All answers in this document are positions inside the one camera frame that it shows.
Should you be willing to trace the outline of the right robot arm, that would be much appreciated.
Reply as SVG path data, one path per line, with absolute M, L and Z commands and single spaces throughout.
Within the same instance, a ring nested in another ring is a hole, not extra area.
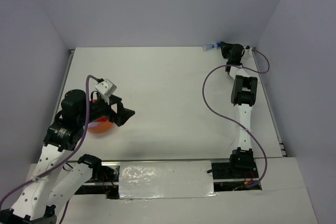
M 237 147 L 229 158 L 228 171 L 233 177 L 254 178 L 255 161 L 249 134 L 251 125 L 251 112 L 256 102 L 258 78 L 252 77 L 243 69 L 241 63 L 245 53 L 244 46 L 220 42 L 221 54 L 227 60 L 225 71 L 233 79 L 231 103 L 236 110 Z

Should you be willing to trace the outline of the clear spray bottle blue cap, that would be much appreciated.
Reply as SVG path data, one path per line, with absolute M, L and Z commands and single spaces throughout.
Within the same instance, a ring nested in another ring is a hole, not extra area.
M 202 46 L 203 51 L 216 50 L 218 48 L 220 48 L 220 42 L 205 44 Z

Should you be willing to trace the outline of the pink purple highlighter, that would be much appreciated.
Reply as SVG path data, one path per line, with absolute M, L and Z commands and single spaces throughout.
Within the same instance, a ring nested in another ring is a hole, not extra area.
M 101 124 L 102 124 L 102 122 L 94 121 L 94 122 L 91 122 L 91 123 L 88 124 L 88 128 L 99 127 Z

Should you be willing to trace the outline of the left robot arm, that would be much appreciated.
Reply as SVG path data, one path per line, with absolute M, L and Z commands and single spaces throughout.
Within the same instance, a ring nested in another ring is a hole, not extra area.
M 9 208 L 1 210 L 1 223 L 61 223 L 62 210 L 68 207 L 70 198 L 90 180 L 98 181 L 105 168 L 102 160 L 89 154 L 82 155 L 77 164 L 60 182 L 58 176 L 67 162 L 83 142 L 88 124 L 101 118 L 122 126 L 133 110 L 123 106 L 115 95 L 106 99 L 83 90 L 70 90 L 61 102 L 61 111 L 48 128 L 41 156 L 31 176 L 20 188 L 22 193 Z

